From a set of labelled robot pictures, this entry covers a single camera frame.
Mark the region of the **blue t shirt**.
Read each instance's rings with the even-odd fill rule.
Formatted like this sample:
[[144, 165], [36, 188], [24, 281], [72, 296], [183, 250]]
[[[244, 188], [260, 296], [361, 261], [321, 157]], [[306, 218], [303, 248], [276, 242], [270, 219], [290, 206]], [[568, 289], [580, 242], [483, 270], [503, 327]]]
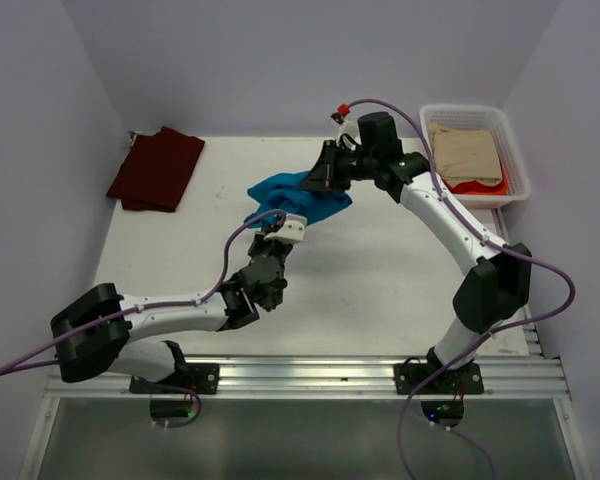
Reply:
[[299, 189], [307, 171], [298, 173], [279, 173], [270, 176], [247, 189], [247, 195], [259, 206], [248, 215], [244, 222], [266, 211], [280, 209], [287, 213], [300, 215], [313, 225], [336, 215], [353, 204], [345, 192], [314, 192]]

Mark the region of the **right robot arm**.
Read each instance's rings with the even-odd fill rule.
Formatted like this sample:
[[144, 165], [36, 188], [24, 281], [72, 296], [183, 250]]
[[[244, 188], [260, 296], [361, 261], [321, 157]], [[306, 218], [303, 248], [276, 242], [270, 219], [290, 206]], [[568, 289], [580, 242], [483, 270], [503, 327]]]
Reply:
[[438, 191], [430, 164], [407, 153], [393, 117], [374, 112], [357, 121], [360, 141], [324, 142], [318, 160], [300, 187], [312, 192], [344, 192], [354, 181], [369, 180], [413, 213], [456, 261], [464, 280], [453, 297], [455, 317], [434, 345], [425, 369], [431, 389], [448, 392], [474, 354], [470, 346], [492, 327], [512, 318], [529, 299], [531, 266], [528, 248], [518, 243], [505, 254], [505, 240], [492, 234], [453, 195]]

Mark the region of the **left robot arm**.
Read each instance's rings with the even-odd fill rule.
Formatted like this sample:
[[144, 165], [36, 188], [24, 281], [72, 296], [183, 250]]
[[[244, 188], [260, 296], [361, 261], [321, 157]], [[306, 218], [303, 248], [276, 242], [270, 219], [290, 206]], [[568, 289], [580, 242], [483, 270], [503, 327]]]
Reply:
[[184, 355], [168, 335], [241, 329], [283, 301], [285, 260], [301, 230], [258, 231], [249, 263], [207, 295], [124, 295], [112, 283], [93, 287], [50, 322], [61, 378], [77, 383], [105, 372], [142, 377], [165, 392], [188, 379]]

